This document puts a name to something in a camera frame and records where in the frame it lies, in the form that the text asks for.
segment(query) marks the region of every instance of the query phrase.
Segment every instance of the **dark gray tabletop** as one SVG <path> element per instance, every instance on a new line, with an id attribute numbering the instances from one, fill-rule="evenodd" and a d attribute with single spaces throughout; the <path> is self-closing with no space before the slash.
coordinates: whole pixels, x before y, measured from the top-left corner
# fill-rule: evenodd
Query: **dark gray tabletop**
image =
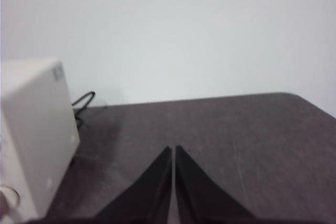
<path id="1" fill-rule="evenodd" d="M 287 93 L 89 108 L 48 218 L 91 217 L 181 144 L 259 217 L 336 223 L 336 119 Z M 169 223 L 179 223 L 172 191 Z"/>

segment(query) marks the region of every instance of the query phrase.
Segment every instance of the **white box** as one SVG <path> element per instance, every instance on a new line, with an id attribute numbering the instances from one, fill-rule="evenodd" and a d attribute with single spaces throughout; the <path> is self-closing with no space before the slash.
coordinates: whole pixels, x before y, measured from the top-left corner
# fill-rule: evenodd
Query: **white box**
<path id="1" fill-rule="evenodd" d="M 45 216 L 79 137 L 58 59 L 1 63 L 1 186 L 19 199 L 7 224 Z"/>

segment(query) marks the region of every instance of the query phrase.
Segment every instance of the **white wall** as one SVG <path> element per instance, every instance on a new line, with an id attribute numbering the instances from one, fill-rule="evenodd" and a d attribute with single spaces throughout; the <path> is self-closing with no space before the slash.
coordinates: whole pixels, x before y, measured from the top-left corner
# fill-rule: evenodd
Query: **white wall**
<path id="1" fill-rule="evenodd" d="M 109 104 L 287 91 L 336 116 L 336 0 L 1 0 L 3 59 Z"/>

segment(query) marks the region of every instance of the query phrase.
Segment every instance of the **black cable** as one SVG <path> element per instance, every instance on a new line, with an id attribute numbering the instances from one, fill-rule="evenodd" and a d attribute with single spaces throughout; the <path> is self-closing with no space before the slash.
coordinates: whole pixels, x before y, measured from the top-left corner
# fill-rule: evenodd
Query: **black cable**
<path id="1" fill-rule="evenodd" d="M 77 124 L 77 128 L 80 128 L 83 124 L 84 124 L 84 120 L 82 118 L 80 118 L 78 115 L 87 108 L 87 106 L 90 104 L 90 102 L 93 100 L 93 98 L 95 97 L 96 93 L 94 91 L 90 91 L 84 95 L 82 95 L 80 98 L 78 98 L 75 102 L 73 102 L 71 105 L 75 106 L 77 103 L 81 102 L 83 99 L 85 99 L 88 96 L 91 96 L 90 99 L 79 109 L 75 112 L 75 119 L 76 121 L 78 121 L 79 123 Z"/>
<path id="2" fill-rule="evenodd" d="M 81 102 L 84 98 L 91 95 L 90 99 L 79 109 L 76 111 L 75 116 L 78 116 L 86 107 L 90 104 L 90 102 L 95 97 L 96 93 L 94 91 L 87 92 L 86 94 L 82 95 L 80 98 L 78 98 L 75 102 L 73 102 L 71 105 L 75 106 L 77 103 Z"/>

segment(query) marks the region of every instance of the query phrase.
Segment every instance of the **white knob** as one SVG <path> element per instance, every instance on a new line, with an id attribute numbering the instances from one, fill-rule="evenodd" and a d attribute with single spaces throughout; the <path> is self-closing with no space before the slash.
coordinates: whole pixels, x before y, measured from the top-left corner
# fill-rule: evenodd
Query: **white knob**
<path id="1" fill-rule="evenodd" d="M 1 216 L 17 208 L 20 202 L 19 194 L 12 188 L 1 186 Z"/>

